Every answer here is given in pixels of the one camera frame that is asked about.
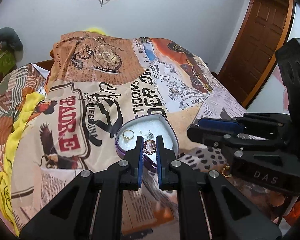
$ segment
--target blue gripper pad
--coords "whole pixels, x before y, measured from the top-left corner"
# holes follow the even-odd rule
[[[198,125],[203,129],[214,130],[224,134],[239,134],[239,133],[243,133],[243,129],[244,129],[244,127],[241,126],[236,121],[209,119],[209,118],[200,119]]]
[[[158,147],[158,137],[155,139],[155,145],[156,145],[156,158],[157,158],[157,173],[158,173],[158,183],[159,188],[162,187],[162,166],[161,166],[161,160],[160,160],[160,152]]]
[[[142,183],[142,172],[143,172],[143,138],[141,140],[141,150],[140,150],[140,156],[139,156],[139,164],[138,164],[138,188],[141,188]]]

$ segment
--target earring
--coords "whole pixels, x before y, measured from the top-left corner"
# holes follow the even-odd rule
[[[145,133],[143,133],[142,131],[139,131],[139,132],[141,133],[141,135],[143,135],[144,137],[146,137],[146,139],[148,139],[148,136]]]
[[[225,165],[222,169],[221,174],[226,177],[226,178],[230,178],[232,175],[230,173],[230,166],[229,165]]]
[[[148,138],[153,139],[154,134],[149,130]]]

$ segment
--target door frame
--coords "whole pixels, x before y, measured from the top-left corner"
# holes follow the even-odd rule
[[[229,65],[229,63],[232,59],[232,56],[233,56],[233,54],[234,54],[234,52],[235,52],[235,50],[236,50],[236,48],[239,44],[241,36],[243,34],[244,28],[247,24],[253,2],[254,2],[254,0],[250,0],[247,12],[244,16],[244,19],[243,19],[242,25],[240,27],[239,33],[237,35],[237,38],[235,39],[234,44],[233,44],[233,46],[232,46],[232,48],[231,48],[231,50],[228,54],[228,57],[227,57],[225,63],[223,64],[218,76],[221,76],[221,75],[224,74],[225,70],[227,69],[227,67],[228,67],[228,65]],[[294,4],[295,4],[294,0],[289,0],[286,22],[284,23],[281,38],[280,38],[280,40],[278,42],[278,45],[277,45],[275,50],[278,50],[279,48],[281,48],[282,45],[287,40],[287,37],[288,37],[289,32],[290,32],[290,23],[291,23],[292,14],[293,14],[293,8],[295,7]],[[250,103],[252,103],[253,99],[257,96],[257,94],[260,92],[261,88],[263,87],[265,82],[268,80],[270,74],[272,73],[275,65],[276,65],[276,59],[275,59],[275,56],[273,54],[270,61],[269,61],[269,63],[268,63],[268,65],[267,65],[267,67],[265,68],[264,72],[262,73],[261,77],[259,78],[257,84],[254,86],[254,88],[249,93],[249,95],[246,97],[246,99],[242,102],[242,106],[244,108],[247,108],[250,105]]]

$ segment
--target yellow fabric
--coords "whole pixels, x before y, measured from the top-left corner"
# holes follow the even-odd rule
[[[44,99],[45,97],[37,92],[26,95],[26,101],[21,109],[19,118],[13,124],[14,132],[8,137],[3,158],[4,171],[0,172],[0,210],[4,217],[13,224],[17,236],[19,236],[19,231],[13,218],[10,197],[13,160],[29,117],[37,104]]]
[[[98,33],[98,34],[106,35],[103,30],[101,30],[99,28],[95,28],[95,27],[88,28],[87,32],[92,32],[92,33]]]

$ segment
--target pocket watch print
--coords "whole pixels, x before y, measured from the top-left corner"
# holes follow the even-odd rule
[[[117,73],[116,70],[118,70],[122,64],[120,57],[106,45],[97,46],[94,50],[93,57],[100,66],[93,67],[106,72]]]

